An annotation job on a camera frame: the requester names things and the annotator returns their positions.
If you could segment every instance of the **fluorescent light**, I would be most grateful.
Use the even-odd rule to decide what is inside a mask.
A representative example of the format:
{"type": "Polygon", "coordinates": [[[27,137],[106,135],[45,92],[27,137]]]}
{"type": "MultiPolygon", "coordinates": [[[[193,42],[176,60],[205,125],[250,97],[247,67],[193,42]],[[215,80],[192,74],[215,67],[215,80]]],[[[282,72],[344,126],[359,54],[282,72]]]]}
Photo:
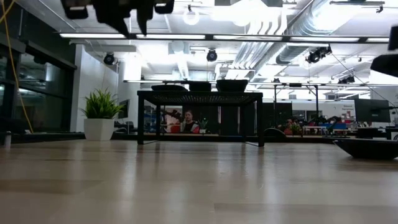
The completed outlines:
{"type": "Polygon", "coordinates": [[[286,43],[289,47],[329,47],[329,44],[317,43],[286,43]]]}
{"type": "Polygon", "coordinates": [[[200,47],[200,46],[190,46],[189,50],[200,50],[200,51],[208,51],[208,47],[200,47]]]}
{"type": "Polygon", "coordinates": [[[205,35],[184,35],[184,34],[148,34],[146,36],[137,34],[138,39],[190,39],[204,40],[205,35]]]}
{"type": "Polygon", "coordinates": [[[282,37],[273,36],[256,36],[256,35],[214,35],[215,40],[267,40],[267,41],[281,41],[282,37]]]}
{"type": "Polygon", "coordinates": [[[128,83],[163,83],[163,81],[157,81],[157,80],[125,80],[125,82],[128,83]]]}
{"type": "Polygon", "coordinates": [[[122,34],[63,33],[60,36],[70,39],[125,39],[125,36],[122,34]]]}
{"type": "Polygon", "coordinates": [[[358,37],[291,37],[290,41],[309,42],[357,42],[358,37]]]}
{"type": "Polygon", "coordinates": [[[366,42],[372,43],[372,42],[384,42],[388,43],[390,38],[388,37],[371,37],[366,40],[366,42]]]}

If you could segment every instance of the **person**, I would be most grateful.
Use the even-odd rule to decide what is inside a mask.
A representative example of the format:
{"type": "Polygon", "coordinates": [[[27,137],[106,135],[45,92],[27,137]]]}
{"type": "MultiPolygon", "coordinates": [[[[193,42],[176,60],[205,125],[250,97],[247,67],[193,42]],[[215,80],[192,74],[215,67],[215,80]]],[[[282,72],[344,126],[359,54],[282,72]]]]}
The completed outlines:
{"type": "Polygon", "coordinates": [[[181,123],[180,131],[182,133],[199,133],[199,124],[193,120],[191,110],[187,110],[184,114],[184,121],[181,123]]]}

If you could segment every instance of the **desk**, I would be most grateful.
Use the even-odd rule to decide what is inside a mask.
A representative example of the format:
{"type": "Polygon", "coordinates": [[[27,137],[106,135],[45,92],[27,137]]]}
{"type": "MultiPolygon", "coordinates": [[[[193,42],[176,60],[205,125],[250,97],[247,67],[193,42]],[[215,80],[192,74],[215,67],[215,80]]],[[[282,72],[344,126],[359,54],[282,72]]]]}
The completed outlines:
{"type": "Polygon", "coordinates": [[[160,137],[161,106],[237,106],[239,107],[240,135],[245,139],[244,109],[257,104],[257,136],[259,147],[264,146],[262,124],[262,93],[209,91],[138,91],[138,144],[144,143],[144,101],[156,105],[156,136],[160,137]]]}
{"type": "Polygon", "coordinates": [[[324,130],[326,131],[328,128],[325,126],[304,126],[303,127],[303,135],[305,134],[306,131],[309,129],[321,129],[321,135],[324,134],[324,130]]]}

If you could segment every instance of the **white wall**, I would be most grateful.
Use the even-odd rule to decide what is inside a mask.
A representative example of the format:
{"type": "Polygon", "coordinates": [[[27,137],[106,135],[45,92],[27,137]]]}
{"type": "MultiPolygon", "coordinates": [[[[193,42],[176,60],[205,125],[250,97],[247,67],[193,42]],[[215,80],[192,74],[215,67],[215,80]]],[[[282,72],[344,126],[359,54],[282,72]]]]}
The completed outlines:
{"type": "MultiPolygon", "coordinates": [[[[314,101],[293,102],[292,107],[293,110],[317,110],[317,106],[314,101]]],[[[322,111],[322,115],[326,115],[329,118],[331,118],[332,116],[341,116],[342,114],[346,114],[347,111],[350,111],[351,115],[355,116],[354,102],[320,101],[319,110],[322,111]]]]}
{"type": "Polygon", "coordinates": [[[83,132],[84,115],[80,108],[85,108],[84,97],[96,89],[108,89],[112,94],[118,93],[119,76],[85,51],[83,45],[76,46],[73,99],[70,131],[83,132]]]}
{"type": "Polygon", "coordinates": [[[124,76],[129,72],[126,69],[126,63],[119,64],[119,84],[118,84],[118,99],[119,102],[130,100],[129,102],[129,116],[128,118],[120,119],[119,122],[125,123],[132,121],[134,126],[138,125],[138,95],[137,91],[140,90],[140,83],[124,83],[124,76]]]}

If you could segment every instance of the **ductwork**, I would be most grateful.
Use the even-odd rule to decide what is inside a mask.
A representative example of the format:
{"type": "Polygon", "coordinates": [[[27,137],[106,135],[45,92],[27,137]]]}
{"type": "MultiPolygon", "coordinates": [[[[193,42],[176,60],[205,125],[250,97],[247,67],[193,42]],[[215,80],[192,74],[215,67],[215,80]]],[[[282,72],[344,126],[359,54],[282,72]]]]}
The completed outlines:
{"type": "MultiPolygon", "coordinates": [[[[250,23],[248,34],[282,34],[287,26],[286,15],[281,7],[273,7],[267,10],[266,4],[259,3],[259,7],[264,6],[264,14],[268,17],[262,17],[263,20],[250,23]]],[[[233,62],[234,68],[250,69],[260,61],[272,44],[263,42],[244,42],[233,62]]]]}
{"type": "MultiPolygon", "coordinates": [[[[286,35],[330,35],[354,15],[355,9],[352,7],[332,6],[330,1],[315,0],[312,2],[307,11],[287,30],[286,35]]],[[[256,67],[256,70],[259,71],[267,63],[288,65],[307,49],[308,47],[274,44],[256,67]]]]}

